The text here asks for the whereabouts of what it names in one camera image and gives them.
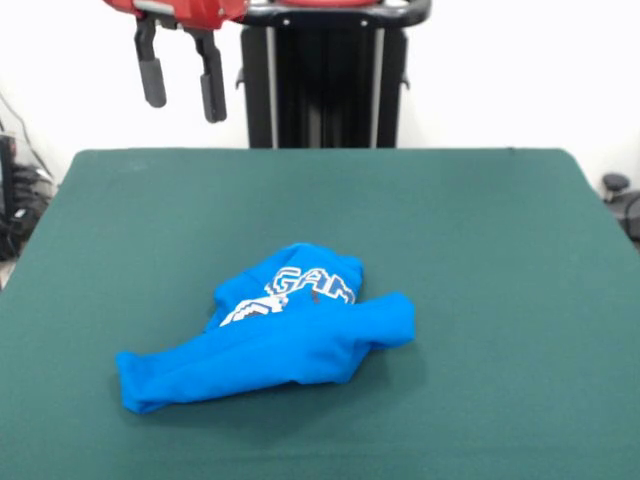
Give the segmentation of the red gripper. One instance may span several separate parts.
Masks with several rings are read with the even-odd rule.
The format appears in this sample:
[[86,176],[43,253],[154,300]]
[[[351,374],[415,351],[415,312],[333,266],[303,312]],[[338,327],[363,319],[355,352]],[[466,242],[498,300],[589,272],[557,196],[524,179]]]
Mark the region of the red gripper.
[[166,90],[160,60],[155,55],[155,20],[173,26],[180,24],[193,38],[202,59],[200,76],[205,119],[209,123],[227,118],[221,54],[211,30],[224,22],[241,19],[249,9],[243,0],[106,0],[121,13],[136,18],[134,45],[145,100],[154,108],[166,105]]

